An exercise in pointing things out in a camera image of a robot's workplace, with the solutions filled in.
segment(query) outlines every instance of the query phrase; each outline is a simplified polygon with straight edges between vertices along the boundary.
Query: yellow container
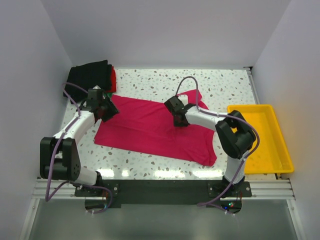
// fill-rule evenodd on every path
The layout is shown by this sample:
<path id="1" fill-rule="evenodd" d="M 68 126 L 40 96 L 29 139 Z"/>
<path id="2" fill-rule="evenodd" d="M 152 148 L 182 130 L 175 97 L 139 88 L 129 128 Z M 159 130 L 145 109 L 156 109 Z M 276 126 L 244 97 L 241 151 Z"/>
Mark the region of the yellow container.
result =
<path id="1" fill-rule="evenodd" d="M 245 174 L 285 174 L 292 173 L 292 164 L 284 137 L 281 133 L 275 111 L 271 105 L 230 105 L 228 112 L 239 111 L 260 136 L 260 145 L 249 156 L 245 164 Z"/>

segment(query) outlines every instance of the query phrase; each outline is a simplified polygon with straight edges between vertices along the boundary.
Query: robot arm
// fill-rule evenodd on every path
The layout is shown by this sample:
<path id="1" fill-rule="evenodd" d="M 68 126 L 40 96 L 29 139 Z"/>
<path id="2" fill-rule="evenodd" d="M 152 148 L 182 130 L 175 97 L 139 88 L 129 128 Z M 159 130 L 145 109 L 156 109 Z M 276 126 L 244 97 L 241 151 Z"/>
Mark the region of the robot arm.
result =
<path id="1" fill-rule="evenodd" d="M 252 129 L 245 123 L 229 118 L 233 116 L 245 120 L 238 111 L 231 113 L 217 113 L 195 104 L 188 103 L 185 95 L 173 96 L 164 105 L 173 115 L 173 124 L 176 127 L 187 127 L 196 124 L 217 132 L 221 145 L 227 154 L 227 167 L 224 178 L 230 183 L 239 169 L 245 156 L 252 148 L 256 136 Z M 232 184 L 240 183 L 245 176 L 245 164 L 242 164 Z"/>
<path id="2" fill-rule="evenodd" d="M 40 142 L 40 175 L 47 179 L 49 176 L 51 157 L 58 139 L 64 134 L 58 146 L 62 158 L 55 158 L 52 179 L 67 180 L 77 184 L 96 185 L 100 180 L 99 172 L 81 167 L 77 144 L 99 119 L 103 122 L 118 113 L 117 108 L 106 96 L 102 89 L 89 89 L 86 106 L 81 107 L 80 116 L 75 116 L 70 123 L 53 137 L 44 137 Z"/>

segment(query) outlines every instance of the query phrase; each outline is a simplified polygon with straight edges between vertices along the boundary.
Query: tabletop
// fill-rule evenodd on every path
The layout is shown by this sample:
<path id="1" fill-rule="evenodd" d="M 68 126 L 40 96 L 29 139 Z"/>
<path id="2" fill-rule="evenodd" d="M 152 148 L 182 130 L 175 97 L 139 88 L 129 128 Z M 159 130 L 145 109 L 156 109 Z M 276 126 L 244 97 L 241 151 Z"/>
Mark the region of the tabletop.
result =
<path id="1" fill-rule="evenodd" d="M 193 76 L 199 84 L 202 101 L 212 111 L 226 112 L 228 105 L 255 104 L 246 70 L 235 69 L 115 69 L 119 96 L 164 102 L 176 93 L 179 82 Z M 195 89 L 192 79 L 185 80 L 180 92 Z M 63 128 L 76 113 L 68 101 Z M 94 144 L 100 120 L 90 128 L 78 144 L 81 166 L 99 171 L 103 179 L 211 179 L 220 180 L 227 168 L 224 153 L 215 133 L 213 148 L 217 156 L 213 166 L 193 161 L 145 154 Z"/>

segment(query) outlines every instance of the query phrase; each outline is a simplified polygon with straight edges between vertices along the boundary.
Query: black cloth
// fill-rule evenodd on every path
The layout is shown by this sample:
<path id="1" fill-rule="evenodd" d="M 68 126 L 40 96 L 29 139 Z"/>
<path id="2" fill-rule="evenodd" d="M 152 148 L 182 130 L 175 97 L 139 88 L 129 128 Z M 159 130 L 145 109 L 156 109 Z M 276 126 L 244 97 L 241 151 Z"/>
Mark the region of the black cloth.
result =
<path id="1" fill-rule="evenodd" d="M 112 86 L 111 71 L 112 65 L 108 64 L 108 60 L 74 66 L 70 69 L 67 83 L 76 84 L 85 90 L 98 85 L 108 91 Z M 65 85 L 64 89 L 76 102 L 80 102 L 87 97 L 85 92 L 74 86 Z"/>

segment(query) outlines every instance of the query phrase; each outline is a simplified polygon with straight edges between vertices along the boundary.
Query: pink fabric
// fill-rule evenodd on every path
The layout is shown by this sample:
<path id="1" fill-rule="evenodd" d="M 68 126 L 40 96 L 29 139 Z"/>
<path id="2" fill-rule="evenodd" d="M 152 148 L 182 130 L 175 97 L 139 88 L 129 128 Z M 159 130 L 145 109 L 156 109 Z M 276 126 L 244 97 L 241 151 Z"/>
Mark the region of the pink fabric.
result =
<path id="1" fill-rule="evenodd" d="M 188 95 L 189 103 L 196 102 L 196 90 L 181 94 Z M 162 102 L 118 95 L 113 95 L 112 101 L 120 113 L 100 124 L 95 144 L 189 160 L 205 166 L 215 163 L 212 130 L 198 125 L 174 127 L 173 116 Z M 208 109 L 202 101 L 199 106 Z"/>

